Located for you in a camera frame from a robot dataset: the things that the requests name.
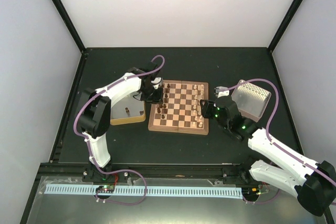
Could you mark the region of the yellow metal tin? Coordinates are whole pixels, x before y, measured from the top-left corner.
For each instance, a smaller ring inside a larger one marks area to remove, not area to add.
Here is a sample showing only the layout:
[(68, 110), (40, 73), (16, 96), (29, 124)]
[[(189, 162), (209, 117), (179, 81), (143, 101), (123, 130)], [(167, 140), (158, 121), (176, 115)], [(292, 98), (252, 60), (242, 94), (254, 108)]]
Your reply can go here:
[(143, 122), (146, 119), (145, 102), (140, 100), (139, 92), (131, 93), (111, 108), (111, 125)]

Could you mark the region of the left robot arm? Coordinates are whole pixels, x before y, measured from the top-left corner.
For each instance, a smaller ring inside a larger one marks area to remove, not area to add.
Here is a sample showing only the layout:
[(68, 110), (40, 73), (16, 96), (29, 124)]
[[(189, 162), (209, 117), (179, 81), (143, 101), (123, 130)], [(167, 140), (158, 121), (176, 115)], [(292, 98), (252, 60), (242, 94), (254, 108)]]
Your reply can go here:
[(112, 167), (107, 165), (111, 156), (106, 140), (112, 107), (133, 93), (139, 93), (143, 102), (161, 103), (163, 80), (157, 75), (162, 67), (163, 65), (151, 61), (144, 69), (129, 69), (122, 77), (105, 87), (82, 92), (73, 131), (88, 144), (89, 160), (96, 165), (94, 175), (100, 181), (108, 181), (113, 174)]

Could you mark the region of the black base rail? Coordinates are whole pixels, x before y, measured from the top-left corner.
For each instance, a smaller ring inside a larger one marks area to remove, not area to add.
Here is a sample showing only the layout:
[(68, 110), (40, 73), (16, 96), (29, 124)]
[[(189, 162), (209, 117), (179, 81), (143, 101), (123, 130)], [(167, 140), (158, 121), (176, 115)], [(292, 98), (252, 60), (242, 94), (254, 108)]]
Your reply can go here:
[[(136, 179), (140, 176), (129, 172), (134, 170), (144, 178), (160, 179), (210, 179), (219, 180), (226, 184), (254, 185), (254, 180), (248, 173), (250, 166), (240, 165), (116, 165), (110, 164), (103, 170), (105, 172), (117, 171), (118, 182), (124, 183), (128, 178)], [(85, 182), (114, 182), (113, 175), (105, 175), (92, 164), (75, 163), (42, 163), (37, 172), (37, 178), (42, 176), (75, 176), (81, 177)]]

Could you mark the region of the right controller board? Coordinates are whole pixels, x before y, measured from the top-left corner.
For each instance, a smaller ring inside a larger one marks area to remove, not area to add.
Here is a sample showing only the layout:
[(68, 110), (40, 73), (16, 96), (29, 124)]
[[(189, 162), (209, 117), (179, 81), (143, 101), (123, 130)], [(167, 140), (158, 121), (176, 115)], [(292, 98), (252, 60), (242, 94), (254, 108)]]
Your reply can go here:
[(241, 190), (242, 190), (241, 192), (243, 195), (248, 195), (248, 196), (261, 195), (264, 193), (264, 191), (258, 187), (244, 187)]

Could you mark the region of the left controller board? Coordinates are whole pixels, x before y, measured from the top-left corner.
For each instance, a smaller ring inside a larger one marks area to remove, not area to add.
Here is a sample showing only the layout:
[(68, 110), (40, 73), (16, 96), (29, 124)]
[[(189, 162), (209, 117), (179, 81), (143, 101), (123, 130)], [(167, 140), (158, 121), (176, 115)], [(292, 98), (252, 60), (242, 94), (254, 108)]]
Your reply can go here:
[(101, 185), (97, 187), (96, 193), (113, 193), (114, 189), (114, 185)]

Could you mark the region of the wooden chess board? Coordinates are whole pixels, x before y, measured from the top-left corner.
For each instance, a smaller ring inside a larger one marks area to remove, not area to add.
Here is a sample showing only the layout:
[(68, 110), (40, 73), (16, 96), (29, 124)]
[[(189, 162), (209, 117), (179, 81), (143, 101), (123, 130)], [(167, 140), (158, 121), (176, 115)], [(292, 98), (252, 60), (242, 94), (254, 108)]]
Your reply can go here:
[[(194, 95), (193, 86), (197, 85), (198, 95)], [(200, 95), (201, 84), (204, 85), (204, 95)], [(156, 132), (171, 132), (207, 135), (209, 133), (208, 119), (203, 118), (203, 126), (198, 127), (198, 117), (201, 115), (200, 100), (209, 98), (209, 86), (207, 82), (181, 81), (181, 80), (164, 80), (163, 81), (163, 101), (165, 93), (168, 94), (168, 103), (151, 105), (148, 130)], [(197, 100), (197, 109), (193, 110), (193, 100)], [(163, 104), (167, 106), (167, 114), (163, 113)], [(192, 127), (192, 122), (196, 122), (196, 127)]]

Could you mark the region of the black frame post left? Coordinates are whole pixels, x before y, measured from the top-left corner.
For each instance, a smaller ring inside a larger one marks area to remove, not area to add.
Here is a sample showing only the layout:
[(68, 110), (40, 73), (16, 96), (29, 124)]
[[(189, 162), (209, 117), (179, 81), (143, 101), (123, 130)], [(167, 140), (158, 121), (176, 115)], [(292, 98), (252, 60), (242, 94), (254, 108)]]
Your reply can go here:
[(62, 21), (66, 25), (71, 37), (73, 38), (76, 46), (78, 47), (79, 51), (83, 53), (86, 50), (86, 47), (84, 46), (66, 8), (64, 7), (63, 3), (61, 0), (51, 0), (52, 3), (54, 4), (57, 12), (59, 13)]

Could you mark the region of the controller board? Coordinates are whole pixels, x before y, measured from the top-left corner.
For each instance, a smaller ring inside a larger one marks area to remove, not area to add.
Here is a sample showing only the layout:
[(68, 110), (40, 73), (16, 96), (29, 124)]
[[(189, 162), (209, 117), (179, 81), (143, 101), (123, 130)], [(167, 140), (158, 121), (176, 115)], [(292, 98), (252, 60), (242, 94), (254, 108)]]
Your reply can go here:
[(101, 185), (97, 187), (96, 193), (113, 193), (114, 189), (114, 185)]
[(241, 192), (243, 195), (248, 195), (248, 196), (261, 195), (264, 193), (264, 191), (258, 187), (244, 187), (241, 190), (242, 190)]

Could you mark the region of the black frame post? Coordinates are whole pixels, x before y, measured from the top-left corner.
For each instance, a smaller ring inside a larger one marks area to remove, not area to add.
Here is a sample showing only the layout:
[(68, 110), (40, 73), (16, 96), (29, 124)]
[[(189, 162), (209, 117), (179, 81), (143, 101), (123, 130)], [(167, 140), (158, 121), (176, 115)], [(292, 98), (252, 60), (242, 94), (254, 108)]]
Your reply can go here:
[(278, 43), (280, 42), (282, 36), (284, 35), (286, 29), (288, 28), (289, 24), (291, 23), (293, 17), (295, 16), (297, 10), (299, 9), (301, 3), (303, 0), (293, 0), (284, 16), (282, 19), (275, 35), (273, 36), (269, 46), (268, 46), (268, 51), (270, 53), (273, 53), (274, 50), (276, 49)]
[(86, 47), (84, 46), (66, 8), (64, 7), (63, 3), (61, 0), (51, 0), (52, 3), (54, 4), (57, 12), (59, 13), (62, 21), (66, 25), (71, 37), (73, 38), (76, 46), (78, 47), (79, 51), (83, 53), (86, 50)]

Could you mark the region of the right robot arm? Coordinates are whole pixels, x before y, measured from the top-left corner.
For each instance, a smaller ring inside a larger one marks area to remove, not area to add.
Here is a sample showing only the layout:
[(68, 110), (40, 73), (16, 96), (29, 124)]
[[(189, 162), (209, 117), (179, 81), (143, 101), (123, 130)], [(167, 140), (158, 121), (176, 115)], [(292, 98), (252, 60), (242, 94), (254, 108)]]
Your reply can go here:
[(335, 168), (327, 161), (318, 163), (300, 155), (271, 137), (265, 128), (241, 115), (230, 96), (215, 101), (200, 100), (201, 114), (214, 119), (233, 139), (246, 141), (250, 149), (272, 161), (262, 160), (238, 171), (239, 179), (250, 184), (266, 182), (294, 196), (311, 214), (321, 217), (335, 200)]

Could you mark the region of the dark chess piece in tin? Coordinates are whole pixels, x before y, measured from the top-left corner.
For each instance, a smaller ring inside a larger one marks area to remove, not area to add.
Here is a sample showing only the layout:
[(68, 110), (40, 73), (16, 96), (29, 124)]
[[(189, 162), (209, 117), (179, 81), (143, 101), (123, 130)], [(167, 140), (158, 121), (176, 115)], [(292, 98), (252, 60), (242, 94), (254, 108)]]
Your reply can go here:
[(127, 115), (130, 116), (130, 111), (129, 111), (129, 109), (128, 109), (128, 108), (125, 108), (125, 111), (126, 111)]

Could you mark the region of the black frame post right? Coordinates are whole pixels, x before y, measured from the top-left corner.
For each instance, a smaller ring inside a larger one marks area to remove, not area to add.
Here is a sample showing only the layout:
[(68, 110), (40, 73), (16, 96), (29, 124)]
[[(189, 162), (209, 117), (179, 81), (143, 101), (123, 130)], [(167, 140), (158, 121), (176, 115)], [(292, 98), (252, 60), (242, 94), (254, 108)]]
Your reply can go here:
[(268, 46), (268, 51), (270, 53), (273, 53), (274, 50), (276, 49), (278, 43), (280, 42), (282, 36), (284, 35), (286, 29), (288, 28), (289, 24), (291, 23), (293, 17), (295, 16), (297, 10), (299, 9), (301, 3), (303, 0), (293, 0), (284, 16), (282, 19), (275, 35), (273, 36), (269, 46)]

